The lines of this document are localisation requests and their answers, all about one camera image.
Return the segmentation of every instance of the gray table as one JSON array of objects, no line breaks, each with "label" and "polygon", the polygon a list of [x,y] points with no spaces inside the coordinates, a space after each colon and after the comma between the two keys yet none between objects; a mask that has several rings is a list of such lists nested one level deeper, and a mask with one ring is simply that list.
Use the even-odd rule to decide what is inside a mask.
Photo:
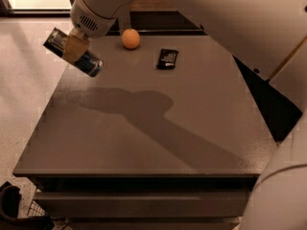
[{"label": "gray table", "polygon": [[[93,41],[92,51],[105,61],[105,69],[95,79],[74,67],[66,69],[14,169],[15,175],[27,176],[37,183],[45,193],[36,199],[46,203],[56,216],[93,216],[90,209],[78,208],[80,198],[83,205],[87,200],[88,205],[99,204],[100,200],[112,205],[114,201],[105,200],[110,192],[106,195],[99,186],[101,179],[183,178],[184,184],[190,178],[252,178],[263,171],[276,149],[232,56],[219,44],[208,36],[141,39],[140,48],[134,51],[125,50],[116,36]],[[161,48],[179,51],[176,69],[156,69]],[[88,195],[90,190],[96,190],[95,195]],[[60,208],[63,200],[75,200],[70,197],[73,191],[78,194],[78,200],[74,197],[78,202],[67,206],[69,209]],[[176,197],[186,201],[182,207],[174,204],[173,209],[184,209],[193,196],[206,203],[219,198],[223,203],[213,206],[216,210],[211,207],[211,211],[200,213],[204,201],[198,201],[193,208],[194,198],[189,201],[194,211],[167,214],[161,210],[163,205],[176,199],[170,191],[163,191],[168,199],[164,198],[164,204],[157,204],[155,210],[125,215],[138,203],[144,203],[138,198],[136,204],[127,199],[131,204],[124,203],[119,211],[99,211],[94,215],[233,217],[235,212],[242,213],[248,197],[245,191],[229,190],[227,195],[216,192],[216,197],[211,195],[212,190],[189,194],[192,191],[176,191],[181,194]],[[147,200],[153,199],[153,193],[146,195]],[[228,212],[225,208],[231,208],[230,198],[237,198],[230,204],[239,206]]]}]

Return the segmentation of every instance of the orange ball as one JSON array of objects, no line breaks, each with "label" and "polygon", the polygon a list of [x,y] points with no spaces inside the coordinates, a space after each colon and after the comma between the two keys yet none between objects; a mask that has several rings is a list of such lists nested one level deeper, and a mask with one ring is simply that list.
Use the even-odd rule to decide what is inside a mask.
[{"label": "orange ball", "polygon": [[135,29],[127,29],[122,35],[122,41],[127,49],[133,50],[140,44],[140,35]]}]

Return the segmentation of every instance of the table top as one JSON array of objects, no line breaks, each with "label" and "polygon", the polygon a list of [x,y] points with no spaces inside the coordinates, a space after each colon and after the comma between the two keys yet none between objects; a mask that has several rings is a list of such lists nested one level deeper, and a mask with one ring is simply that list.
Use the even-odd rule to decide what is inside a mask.
[{"label": "table top", "polygon": [[[162,48],[176,68],[158,70]],[[93,40],[90,78],[66,68],[14,174],[258,175],[276,150],[232,56],[209,36]]]}]

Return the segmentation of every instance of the floor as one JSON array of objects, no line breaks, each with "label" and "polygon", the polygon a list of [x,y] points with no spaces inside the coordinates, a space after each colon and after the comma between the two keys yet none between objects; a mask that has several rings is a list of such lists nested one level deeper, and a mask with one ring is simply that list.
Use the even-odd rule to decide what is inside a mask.
[{"label": "floor", "polygon": [[19,216],[27,217],[35,186],[12,170],[67,66],[42,43],[54,27],[69,31],[69,19],[0,20],[0,185],[20,188]]}]

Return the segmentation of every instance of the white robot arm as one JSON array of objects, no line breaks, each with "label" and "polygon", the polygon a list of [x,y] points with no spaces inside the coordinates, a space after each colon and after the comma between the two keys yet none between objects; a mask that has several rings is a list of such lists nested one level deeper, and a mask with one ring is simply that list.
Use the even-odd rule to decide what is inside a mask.
[{"label": "white robot arm", "polygon": [[[106,34],[119,8],[132,0],[76,0],[71,17],[90,37]],[[166,0],[264,80],[275,78],[304,47],[307,0]],[[297,76],[307,82],[304,75]],[[299,108],[307,107],[307,87]],[[307,131],[303,116],[260,176],[242,230],[307,229]]]}]

